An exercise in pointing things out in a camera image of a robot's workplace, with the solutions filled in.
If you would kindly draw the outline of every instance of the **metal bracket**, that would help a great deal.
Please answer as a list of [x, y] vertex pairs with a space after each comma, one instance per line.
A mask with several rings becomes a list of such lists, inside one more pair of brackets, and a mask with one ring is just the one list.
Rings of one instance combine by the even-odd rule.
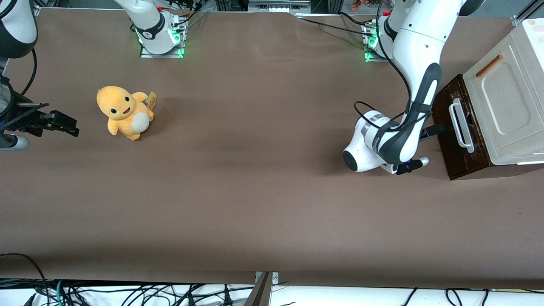
[[533, 0], [527, 6], [522, 9], [517, 15], [512, 17], [512, 25], [517, 27], [525, 19], [531, 18], [531, 16], [540, 10], [544, 6], [544, 0]]
[[387, 62], [387, 59], [377, 55], [370, 47], [371, 45], [376, 46], [376, 44], [378, 43], [375, 20], [376, 19], [373, 19], [372, 22], [366, 22], [363, 26], [361, 26], [361, 31], [363, 33], [370, 33], [373, 35], [372, 37], [366, 36], [364, 34], [362, 35], [363, 46], [364, 46], [364, 61], [383, 63], [383, 62]]
[[[271, 272], [272, 273], [272, 284], [277, 285], [280, 283], [280, 273], [279, 272]], [[255, 284], [259, 281], [259, 278], [263, 272], [255, 272]]]
[[269, 306], [270, 295], [272, 294], [272, 285], [275, 281], [279, 281], [277, 272], [257, 272], [255, 273], [257, 283], [244, 306]]

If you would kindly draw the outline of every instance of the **brown table surface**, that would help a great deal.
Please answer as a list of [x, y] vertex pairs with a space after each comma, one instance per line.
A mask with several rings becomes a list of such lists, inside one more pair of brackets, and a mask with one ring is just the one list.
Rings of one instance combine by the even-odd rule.
[[[353, 102], [393, 116], [407, 97], [388, 64], [364, 62], [360, 35], [209, 14], [184, 59], [140, 59], [124, 11], [44, 9], [38, 25], [27, 96], [81, 133], [0, 153], [0, 252], [32, 256], [47, 278], [250, 283], [280, 271], [293, 285], [542, 287], [544, 172], [451, 182], [436, 138], [412, 174], [344, 165]], [[511, 29], [459, 19], [442, 84]], [[21, 90], [31, 70], [26, 56], [7, 75]], [[157, 93], [141, 141], [108, 133], [95, 98], [106, 85]], [[37, 277], [19, 259], [0, 265], [0, 277]]]

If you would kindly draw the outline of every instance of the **black strap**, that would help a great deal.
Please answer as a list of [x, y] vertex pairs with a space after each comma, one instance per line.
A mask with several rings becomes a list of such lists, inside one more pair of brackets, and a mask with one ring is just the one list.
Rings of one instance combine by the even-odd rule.
[[412, 102], [412, 105], [410, 106], [410, 110], [417, 112], [417, 113], [430, 113], [432, 110], [432, 105], [423, 104], [419, 101]]

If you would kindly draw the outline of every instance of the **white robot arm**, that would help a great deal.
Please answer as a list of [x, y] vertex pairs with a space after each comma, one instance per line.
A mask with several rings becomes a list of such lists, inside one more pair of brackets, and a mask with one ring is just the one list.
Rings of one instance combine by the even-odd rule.
[[[160, 12], [151, 0], [115, 1], [130, 16], [140, 43], [148, 52], [163, 54], [180, 44], [180, 36], [174, 32], [186, 28], [184, 23], [187, 19], [180, 21], [179, 16], [167, 11]], [[23, 57], [33, 50], [37, 39], [38, 27], [32, 0], [2, 0], [0, 57]], [[9, 83], [9, 79], [0, 75], [0, 150], [22, 150], [28, 146], [26, 137], [4, 134], [4, 131], [21, 131], [40, 137], [43, 130], [58, 130], [78, 136], [79, 129], [76, 128], [74, 119], [58, 111], [51, 111], [49, 114], [38, 111], [48, 104], [35, 104], [26, 98], [26, 89], [18, 93]]]
[[[471, 5], [483, 2], [468, 1]], [[397, 0], [391, 15], [379, 19], [378, 44], [373, 48], [401, 74], [410, 100], [400, 124], [374, 109], [361, 114], [343, 154], [351, 170], [363, 172], [381, 166], [396, 173], [396, 167], [413, 161], [442, 77], [440, 55], [466, 2]], [[428, 160], [414, 162], [422, 167]]]
[[153, 54], [164, 54], [180, 44], [174, 31], [181, 30], [179, 16], [159, 11], [152, 0], [114, 0], [125, 9], [136, 28], [140, 43]]

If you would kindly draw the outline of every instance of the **plush toy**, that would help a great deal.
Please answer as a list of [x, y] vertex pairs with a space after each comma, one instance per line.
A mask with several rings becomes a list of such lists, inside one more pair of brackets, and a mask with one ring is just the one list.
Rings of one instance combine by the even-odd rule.
[[108, 130], [112, 135], [121, 131], [130, 140], [139, 140], [155, 114], [153, 107], [157, 96], [151, 92], [130, 94], [117, 86], [106, 86], [96, 94], [98, 107], [108, 119]]

